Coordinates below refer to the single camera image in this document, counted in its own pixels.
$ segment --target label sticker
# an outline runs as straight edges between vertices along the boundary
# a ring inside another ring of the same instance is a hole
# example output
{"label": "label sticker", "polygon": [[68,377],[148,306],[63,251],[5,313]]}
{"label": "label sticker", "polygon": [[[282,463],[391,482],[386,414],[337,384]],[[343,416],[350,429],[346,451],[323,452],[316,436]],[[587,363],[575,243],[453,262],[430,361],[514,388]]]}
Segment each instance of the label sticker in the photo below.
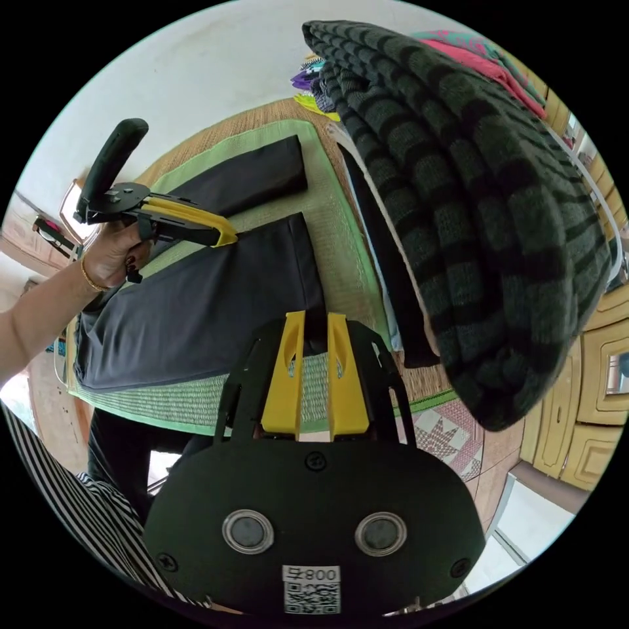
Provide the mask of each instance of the label sticker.
{"label": "label sticker", "polygon": [[285,565],[282,580],[287,614],[341,613],[340,566]]}

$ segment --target qr code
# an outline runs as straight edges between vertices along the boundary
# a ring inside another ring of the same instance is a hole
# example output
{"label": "qr code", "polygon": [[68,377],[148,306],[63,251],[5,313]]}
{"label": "qr code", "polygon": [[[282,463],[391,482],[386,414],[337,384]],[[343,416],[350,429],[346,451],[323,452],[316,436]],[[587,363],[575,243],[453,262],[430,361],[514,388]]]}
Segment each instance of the qr code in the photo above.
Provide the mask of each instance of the qr code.
{"label": "qr code", "polygon": [[340,614],[340,583],[284,583],[287,614]]}

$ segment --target black and white striped sleeve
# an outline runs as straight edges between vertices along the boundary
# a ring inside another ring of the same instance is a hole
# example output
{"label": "black and white striped sleeve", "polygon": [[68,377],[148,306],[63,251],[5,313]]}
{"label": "black and white striped sleeve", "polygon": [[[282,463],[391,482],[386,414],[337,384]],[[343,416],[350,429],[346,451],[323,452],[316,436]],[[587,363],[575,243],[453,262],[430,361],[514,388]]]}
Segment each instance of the black and white striped sleeve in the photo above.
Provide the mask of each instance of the black and white striped sleeve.
{"label": "black and white striped sleeve", "polygon": [[0,402],[9,433],[28,474],[66,529],[101,563],[180,601],[209,608],[173,590],[156,570],[142,525],[124,495],[87,474],[66,470],[25,424]]}

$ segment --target yellow cloth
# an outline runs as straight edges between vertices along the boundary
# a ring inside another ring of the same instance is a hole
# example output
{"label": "yellow cloth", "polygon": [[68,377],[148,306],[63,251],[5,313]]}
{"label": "yellow cloth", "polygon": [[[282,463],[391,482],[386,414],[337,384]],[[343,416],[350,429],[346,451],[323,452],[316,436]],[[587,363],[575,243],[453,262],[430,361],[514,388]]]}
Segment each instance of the yellow cloth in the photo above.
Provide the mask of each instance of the yellow cloth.
{"label": "yellow cloth", "polygon": [[319,113],[322,116],[326,116],[330,120],[334,120],[335,123],[341,121],[341,118],[336,112],[324,113],[316,106],[316,100],[314,96],[304,96],[302,94],[297,94],[297,96],[293,96],[293,98],[305,109],[308,111],[312,111],[313,113]]}

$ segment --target screw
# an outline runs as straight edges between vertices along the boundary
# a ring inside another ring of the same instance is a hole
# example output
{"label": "screw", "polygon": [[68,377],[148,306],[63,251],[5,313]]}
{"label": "screw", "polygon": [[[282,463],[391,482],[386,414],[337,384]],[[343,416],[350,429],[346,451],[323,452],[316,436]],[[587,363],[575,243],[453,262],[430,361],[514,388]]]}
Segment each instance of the screw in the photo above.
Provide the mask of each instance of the screw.
{"label": "screw", "polygon": [[467,574],[470,569],[469,559],[459,559],[450,569],[450,576],[453,579],[460,579],[464,574]]}
{"label": "screw", "polygon": [[157,563],[159,563],[162,570],[165,570],[166,572],[176,572],[179,569],[177,562],[165,552],[161,552],[157,556]]}
{"label": "screw", "polygon": [[310,452],[306,457],[306,467],[311,472],[320,472],[326,468],[328,462],[321,452]]}

